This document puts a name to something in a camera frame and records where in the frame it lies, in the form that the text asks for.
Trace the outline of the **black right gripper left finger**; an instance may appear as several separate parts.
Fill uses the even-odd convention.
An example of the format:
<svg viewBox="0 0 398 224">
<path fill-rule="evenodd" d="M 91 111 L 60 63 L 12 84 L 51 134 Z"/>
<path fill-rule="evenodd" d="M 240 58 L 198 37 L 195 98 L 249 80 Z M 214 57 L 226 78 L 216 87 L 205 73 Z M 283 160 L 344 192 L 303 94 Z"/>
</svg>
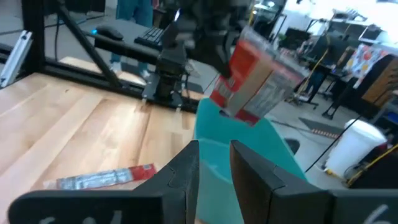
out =
<svg viewBox="0 0 398 224">
<path fill-rule="evenodd" d="M 134 190 L 38 190 L 16 198 L 9 223 L 194 223 L 199 142 L 190 141 Z"/>
</svg>

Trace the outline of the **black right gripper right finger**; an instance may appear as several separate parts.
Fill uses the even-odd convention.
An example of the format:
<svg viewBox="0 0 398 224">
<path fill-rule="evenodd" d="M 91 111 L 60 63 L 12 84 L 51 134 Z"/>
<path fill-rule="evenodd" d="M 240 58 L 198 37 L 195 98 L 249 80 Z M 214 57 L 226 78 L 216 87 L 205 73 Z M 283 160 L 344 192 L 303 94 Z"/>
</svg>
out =
<svg viewBox="0 0 398 224">
<path fill-rule="evenodd" d="M 397 223 L 396 189 L 323 190 L 237 140 L 229 158 L 245 223 Z"/>
</svg>

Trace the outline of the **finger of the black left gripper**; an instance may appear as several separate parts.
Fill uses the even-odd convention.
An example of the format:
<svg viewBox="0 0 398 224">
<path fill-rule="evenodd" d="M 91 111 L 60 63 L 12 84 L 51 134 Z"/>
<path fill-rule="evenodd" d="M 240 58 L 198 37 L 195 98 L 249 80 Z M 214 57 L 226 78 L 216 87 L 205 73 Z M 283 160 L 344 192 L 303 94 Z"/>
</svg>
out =
<svg viewBox="0 0 398 224">
<path fill-rule="evenodd" d="M 222 77 L 230 78 L 231 77 L 231 69 L 229 67 L 229 60 L 231 57 L 230 50 L 224 48 L 223 46 L 216 46 L 215 55 L 216 55 L 215 68 L 217 69 L 217 71 L 221 73 Z"/>
</svg>

